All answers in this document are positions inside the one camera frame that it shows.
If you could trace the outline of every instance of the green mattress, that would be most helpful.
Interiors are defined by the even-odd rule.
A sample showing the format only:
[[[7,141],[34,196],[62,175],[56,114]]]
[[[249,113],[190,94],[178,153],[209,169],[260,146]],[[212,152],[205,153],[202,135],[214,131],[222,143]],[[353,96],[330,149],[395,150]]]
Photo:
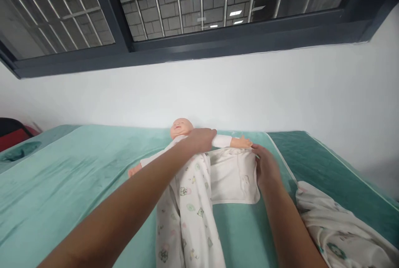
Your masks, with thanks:
[[[295,178],[307,181],[399,246],[398,204],[307,133],[218,133],[245,135],[267,147],[278,160],[291,198]],[[0,267],[36,267],[126,181],[129,167],[169,142],[164,129],[60,126],[0,153]],[[214,205],[214,216],[227,267],[277,267],[262,200]],[[154,211],[115,267],[133,264],[155,267]]]

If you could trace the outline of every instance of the white wall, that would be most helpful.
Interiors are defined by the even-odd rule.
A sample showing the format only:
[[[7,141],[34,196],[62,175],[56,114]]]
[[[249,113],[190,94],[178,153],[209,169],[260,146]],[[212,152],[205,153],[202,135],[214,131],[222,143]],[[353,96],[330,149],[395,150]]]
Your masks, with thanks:
[[[61,124],[305,130],[399,198],[399,5],[370,43],[17,80],[0,116]]]

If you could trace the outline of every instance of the doll hand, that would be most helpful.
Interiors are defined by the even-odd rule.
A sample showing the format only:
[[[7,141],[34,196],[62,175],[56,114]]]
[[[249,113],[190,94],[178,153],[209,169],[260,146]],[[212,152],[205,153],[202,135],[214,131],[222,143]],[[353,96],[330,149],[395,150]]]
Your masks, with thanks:
[[[137,166],[129,169],[129,171],[128,171],[129,178],[131,178],[135,173],[137,173],[142,168],[143,167],[141,166],[141,163],[139,163]]]
[[[245,139],[244,135],[241,138],[232,138],[230,147],[232,148],[250,148],[252,142],[249,139]]]

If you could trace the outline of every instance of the window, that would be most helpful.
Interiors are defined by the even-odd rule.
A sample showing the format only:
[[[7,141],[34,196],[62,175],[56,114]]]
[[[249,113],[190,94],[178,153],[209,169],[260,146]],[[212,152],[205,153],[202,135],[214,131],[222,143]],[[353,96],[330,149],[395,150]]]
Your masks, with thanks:
[[[369,40],[397,0],[0,0],[18,78]]]

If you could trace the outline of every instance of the red chair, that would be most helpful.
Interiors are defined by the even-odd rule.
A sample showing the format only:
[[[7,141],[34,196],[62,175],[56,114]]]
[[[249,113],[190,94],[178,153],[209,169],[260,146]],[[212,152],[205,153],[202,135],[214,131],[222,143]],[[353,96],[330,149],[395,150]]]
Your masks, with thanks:
[[[37,135],[33,133],[15,119],[0,118],[0,152]]]

